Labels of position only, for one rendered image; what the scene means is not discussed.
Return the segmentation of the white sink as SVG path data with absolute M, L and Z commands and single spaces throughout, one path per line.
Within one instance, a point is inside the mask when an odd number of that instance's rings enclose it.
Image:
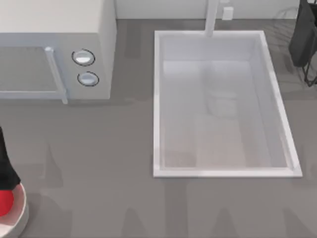
M 154 53 L 154 177 L 302 177 L 262 30 L 159 30 Z

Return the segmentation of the round grey microwave knob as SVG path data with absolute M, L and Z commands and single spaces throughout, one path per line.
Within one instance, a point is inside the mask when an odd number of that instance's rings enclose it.
M 99 83 L 100 79 L 95 73 L 87 71 L 78 74 L 77 81 L 85 87 L 94 87 Z
M 90 66 L 96 60 L 95 55 L 87 49 L 73 51 L 71 57 L 72 60 L 80 66 Z

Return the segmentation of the pale microwave oven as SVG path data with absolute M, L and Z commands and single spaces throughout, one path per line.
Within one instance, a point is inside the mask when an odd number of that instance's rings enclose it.
M 0 47 L 52 47 L 68 102 L 110 98 L 116 34 L 114 0 L 0 0 Z M 81 49 L 95 55 L 92 65 L 72 60 Z M 96 86 L 77 81 L 87 71 Z

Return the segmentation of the tall white tap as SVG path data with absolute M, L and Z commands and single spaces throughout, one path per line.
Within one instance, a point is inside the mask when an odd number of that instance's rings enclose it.
M 207 0 L 205 21 L 205 35 L 207 37 L 211 37 L 213 34 L 219 2 L 220 0 Z

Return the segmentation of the pale microwave door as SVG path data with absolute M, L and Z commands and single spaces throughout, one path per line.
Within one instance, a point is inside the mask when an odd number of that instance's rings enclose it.
M 0 99 L 61 100 L 45 47 L 0 47 Z

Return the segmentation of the white bowl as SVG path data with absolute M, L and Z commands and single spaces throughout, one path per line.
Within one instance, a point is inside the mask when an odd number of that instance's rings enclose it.
M 19 238 L 27 226 L 29 205 L 22 183 L 13 190 L 14 202 L 11 210 L 0 216 L 0 238 Z

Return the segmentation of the red apple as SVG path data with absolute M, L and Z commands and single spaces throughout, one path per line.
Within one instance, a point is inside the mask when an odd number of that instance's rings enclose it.
M 0 217 L 10 212 L 14 204 L 14 195 L 12 190 L 0 190 Z

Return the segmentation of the white wall socket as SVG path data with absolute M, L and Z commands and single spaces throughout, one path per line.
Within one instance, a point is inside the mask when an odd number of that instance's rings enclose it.
M 226 6 L 223 8 L 222 20 L 232 20 L 234 15 L 234 7 Z

